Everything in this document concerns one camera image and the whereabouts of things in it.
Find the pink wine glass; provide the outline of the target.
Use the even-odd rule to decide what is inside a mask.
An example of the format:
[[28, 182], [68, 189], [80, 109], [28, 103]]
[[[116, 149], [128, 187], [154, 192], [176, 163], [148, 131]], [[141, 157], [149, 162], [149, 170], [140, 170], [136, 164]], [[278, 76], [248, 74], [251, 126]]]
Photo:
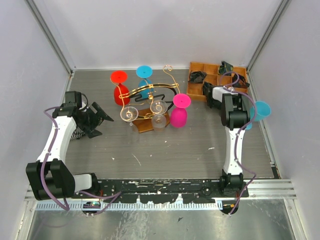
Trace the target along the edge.
[[170, 123], [175, 128], [182, 128], [188, 119], [187, 108], [191, 104], [191, 99], [187, 94], [179, 93], [173, 97], [174, 109], [171, 112]]

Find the black white striped cloth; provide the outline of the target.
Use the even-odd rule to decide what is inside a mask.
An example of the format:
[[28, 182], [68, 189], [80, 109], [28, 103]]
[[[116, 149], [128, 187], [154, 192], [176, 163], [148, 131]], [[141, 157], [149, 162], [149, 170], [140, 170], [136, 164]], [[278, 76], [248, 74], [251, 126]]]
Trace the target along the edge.
[[71, 137], [70, 137], [70, 140], [73, 141], [73, 140], [78, 140], [80, 139], [81, 137], [83, 137], [85, 135], [84, 131], [81, 130], [79, 127], [76, 127], [76, 129], [73, 131]]

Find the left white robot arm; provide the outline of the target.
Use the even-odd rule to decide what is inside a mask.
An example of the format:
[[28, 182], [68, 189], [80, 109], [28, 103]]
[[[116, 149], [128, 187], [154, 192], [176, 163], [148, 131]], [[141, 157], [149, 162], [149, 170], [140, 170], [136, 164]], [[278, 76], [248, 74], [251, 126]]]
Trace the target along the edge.
[[96, 103], [89, 104], [85, 94], [67, 91], [64, 102], [52, 108], [52, 129], [42, 153], [28, 163], [26, 175], [38, 201], [71, 198], [82, 191], [88, 198], [99, 195], [101, 187], [94, 173], [73, 175], [65, 165], [71, 140], [101, 136], [97, 130], [103, 121], [113, 119]]

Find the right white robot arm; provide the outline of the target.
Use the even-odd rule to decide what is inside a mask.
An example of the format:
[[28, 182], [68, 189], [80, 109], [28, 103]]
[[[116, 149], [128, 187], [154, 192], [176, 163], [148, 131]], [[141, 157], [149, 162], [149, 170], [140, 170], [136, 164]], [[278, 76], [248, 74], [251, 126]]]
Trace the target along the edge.
[[231, 197], [244, 185], [240, 165], [245, 125], [251, 120], [249, 100], [232, 87], [216, 86], [209, 82], [203, 84], [202, 92], [208, 107], [220, 110], [221, 124], [226, 133], [226, 154], [218, 189], [223, 196]]

